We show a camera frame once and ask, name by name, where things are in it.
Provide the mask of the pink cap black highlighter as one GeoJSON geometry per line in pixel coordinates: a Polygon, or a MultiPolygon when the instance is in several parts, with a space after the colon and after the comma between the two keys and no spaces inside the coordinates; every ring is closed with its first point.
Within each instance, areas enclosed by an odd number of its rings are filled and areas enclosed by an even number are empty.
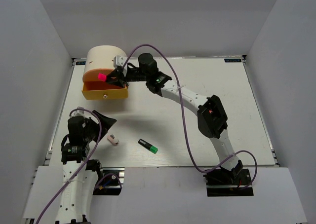
{"type": "Polygon", "coordinates": [[[98,74],[98,79],[99,79],[100,81],[105,82],[105,81],[107,80],[107,76],[106,76],[105,74],[99,73],[99,74],[98,74]]]}

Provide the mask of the cream cylindrical desk organizer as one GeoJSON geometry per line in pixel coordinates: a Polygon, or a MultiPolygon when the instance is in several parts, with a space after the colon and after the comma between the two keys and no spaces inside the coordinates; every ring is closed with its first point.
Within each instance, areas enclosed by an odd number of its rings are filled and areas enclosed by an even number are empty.
{"type": "Polygon", "coordinates": [[[115,56],[126,56],[126,53],[110,45],[96,46],[89,50],[82,76],[82,94],[87,100],[124,99],[128,97],[128,86],[121,88],[107,84],[98,79],[98,74],[108,75],[114,68],[115,56]]]}

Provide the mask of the green cap black highlighter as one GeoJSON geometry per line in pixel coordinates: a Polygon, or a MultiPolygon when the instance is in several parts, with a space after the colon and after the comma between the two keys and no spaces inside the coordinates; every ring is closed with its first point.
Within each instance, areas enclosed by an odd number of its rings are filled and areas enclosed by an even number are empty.
{"type": "Polygon", "coordinates": [[[153,146],[152,144],[146,142],[143,139],[139,139],[138,144],[140,144],[141,146],[143,146],[144,148],[146,148],[147,150],[149,150],[153,154],[156,154],[157,151],[158,151],[158,148],[156,148],[155,146],[153,146]]]}

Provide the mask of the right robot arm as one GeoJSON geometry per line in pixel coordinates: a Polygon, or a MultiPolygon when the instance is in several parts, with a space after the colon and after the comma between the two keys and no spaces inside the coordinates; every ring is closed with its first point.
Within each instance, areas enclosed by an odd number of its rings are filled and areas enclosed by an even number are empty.
{"type": "Polygon", "coordinates": [[[150,53],[138,57],[138,66],[129,63],[126,57],[114,58],[114,70],[99,79],[108,84],[124,87],[129,82],[144,81],[154,94],[170,99],[197,116],[197,126],[202,135],[209,138],[220,161],[223,179],[234,184],[241,178],[243,164],[237,157],[228,135],[227,114],[220,98],[202,96],[184,87],[177,80],[158,69],[157,62],[150,53]]]}

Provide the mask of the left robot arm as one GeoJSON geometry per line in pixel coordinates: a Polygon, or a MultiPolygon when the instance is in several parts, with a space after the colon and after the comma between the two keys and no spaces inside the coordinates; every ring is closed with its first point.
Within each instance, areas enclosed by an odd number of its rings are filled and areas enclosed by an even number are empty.
{"type": "Polygon", "coordinates": [[[96,110],[91,116],[86,110],[74,110],[68,119],[68,133],[61,143],[63,169],[61,197],[55,223],[87,224],[95,186],[104,179],[104,171],[98,159],[91,159],[95,149],[90,143],[99,143],[116,123],[96,110]]]}

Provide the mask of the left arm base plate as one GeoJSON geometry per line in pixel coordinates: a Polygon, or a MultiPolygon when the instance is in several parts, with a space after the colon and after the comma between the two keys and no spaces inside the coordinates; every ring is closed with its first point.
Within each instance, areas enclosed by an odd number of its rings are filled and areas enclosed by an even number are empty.
{"type": "Polygon", "coordinates": [[[124,182],[124,168],[103,168],[102,177],[106,176],[95,188],[94,196],[118,196],[124,182]]]}

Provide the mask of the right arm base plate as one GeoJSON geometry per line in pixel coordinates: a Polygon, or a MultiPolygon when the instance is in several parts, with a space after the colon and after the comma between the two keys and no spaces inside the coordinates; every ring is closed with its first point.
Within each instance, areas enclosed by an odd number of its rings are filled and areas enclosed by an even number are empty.
{"type": "Polygon", "coordinates": [[[250,184],[251,177],[248,169],[242,169],[235,180],[232,180],[224,171],[216,169],[204,174],[208,197],[240,197],[253,196],[250,184]]]}

